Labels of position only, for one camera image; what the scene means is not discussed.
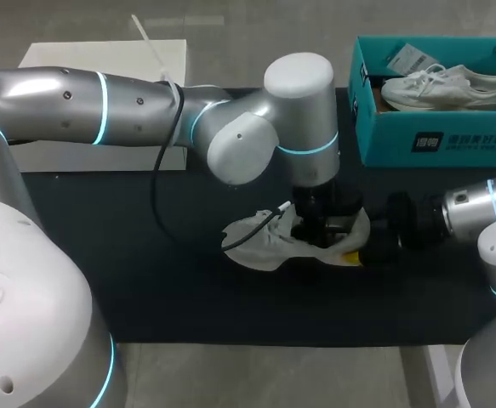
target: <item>shoelace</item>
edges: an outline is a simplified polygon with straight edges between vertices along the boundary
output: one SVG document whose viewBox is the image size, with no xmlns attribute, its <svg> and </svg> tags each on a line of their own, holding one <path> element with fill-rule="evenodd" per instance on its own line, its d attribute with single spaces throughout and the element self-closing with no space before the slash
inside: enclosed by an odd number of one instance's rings
<svg viewBox="0 0 496 408">
<path fill-rule="evenodd" d="M 446 68 L 440 64 L 428 66 L 425 70 L 413 72 L 407 76 L 407 79 L 413 80 L 420 86 L 418 96 L 421 96 L 427 87 L 433 82 L 446 83 L 449 76 L 446 74 Z"/>
</svg>

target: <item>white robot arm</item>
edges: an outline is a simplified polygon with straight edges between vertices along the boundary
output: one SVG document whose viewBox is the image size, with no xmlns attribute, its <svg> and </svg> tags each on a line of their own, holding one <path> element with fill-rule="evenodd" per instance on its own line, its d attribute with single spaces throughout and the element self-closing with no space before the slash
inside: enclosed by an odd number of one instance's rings
<svg viewBox="0 0 496 408">
<path fill-rule="evenodd" d="M 305 197 L 298 212 L 308 228 L 323 234 L 325 218 L 337 215 L 338 124 L 326 59 L 279 59 L 265 88 L 244 99 L 215 87 L 184 95 L 172 129 L 177 107 L 166 84 L 59 67 L 0 71 L 0 408 L 123 408 L 126 398 L 115 343 L 83 274 L 45 235 L 10 140 L 165 145 L 177 130 L 175 144 L 227 184 L 257 178 L 278 150 Z"/>
<path fill-rule="evenodd" d="M 478 240 L 478 252 L 496 296 L 496 179 L 449 191 L 442 205 L 448 233 Z M 462 408 L 496 407 L 496 319 L 464 346 L 456 367 Z"/>
</svg>

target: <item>robotic arm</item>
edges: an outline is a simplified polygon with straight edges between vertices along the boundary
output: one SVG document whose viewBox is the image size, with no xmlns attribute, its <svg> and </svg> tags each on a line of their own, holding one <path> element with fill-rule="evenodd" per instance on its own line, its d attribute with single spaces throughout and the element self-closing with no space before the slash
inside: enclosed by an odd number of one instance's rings
<svg viewBox="0 0 496 408">
<path fill-rule="evenodd" d="M 277 149 L 310 240 L 325 245 L 328 218 L 359 211 L 343 211 L 334 181 L 334 74 L 323 57 L 277 60 L 264 89 L 243 99 L 215 87 L 184 95 L 174 145 L 194 150 L 227 184 L 257 178 Z M 173 101 L 165 84 L 99 72 L 0 71 L 0 408 L 123 408 L 126 395 L 87 281 L 42 231 L 8 140 L 165 145 Z"/>
</svg>

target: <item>black table mat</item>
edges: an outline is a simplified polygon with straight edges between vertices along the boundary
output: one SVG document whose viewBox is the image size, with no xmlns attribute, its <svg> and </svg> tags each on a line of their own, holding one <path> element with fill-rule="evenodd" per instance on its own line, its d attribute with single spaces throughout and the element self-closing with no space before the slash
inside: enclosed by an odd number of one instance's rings
<svg viewBox="0 0 496 408">
<path fill-rule="evenodd" d="M 344 89 L 337 100 L 339 176 L 362 190 L 368 207 L 397 190 L 420 198 L 496 176 L 496 169 L 483 168 L 364 168 Z M 149 173 L 24 174 L 45 229 L 86 275 L 119 342 L 464 343 L 496 315 L 474 245 L 410 252 L 394 269 L 291 259 L 276 273 L 201 253 L 219 246 L 229 222 L 281 204 L 290 189 L 279 158 L 238 188 L 221 184 L 197 161 L 189 168 L 158 178 L 159 207 L 184 245 L 168 241 L 153 222 Z"/>
</svg>

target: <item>shoe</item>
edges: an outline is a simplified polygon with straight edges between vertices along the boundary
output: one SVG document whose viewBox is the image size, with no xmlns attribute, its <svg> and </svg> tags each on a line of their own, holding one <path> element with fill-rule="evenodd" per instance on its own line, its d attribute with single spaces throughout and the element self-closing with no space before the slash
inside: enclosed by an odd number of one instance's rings
<svg viewBox="0 0 496 408">
<path fill-rule="evenodd" d="M 434 64 L 386 81 L 381 94 L 398 111 L 496 111 L 496 76 Z"/>
<path fill-rule="evenodd" d="M 258 211 L 253 217 L 229 224 L 223 232 L 222 246 L 238 241 L 259 225 L 271 212 Z M 273 218 L 261 231 L 240 246 L 225 252 L 237 264 L 250 269 L 273 271 L 290 258 L 317 258 L 334 266 L 357 266 L 352 263 L 351 252 L 362 248 L 370 234 L 370 220 L 364 210 L 357 215 L 350 234 L 329 248 L 320 248 L 291 236 L 291 229 L 299 220 L 294 205 L 281 217 Z"/>
</svg>

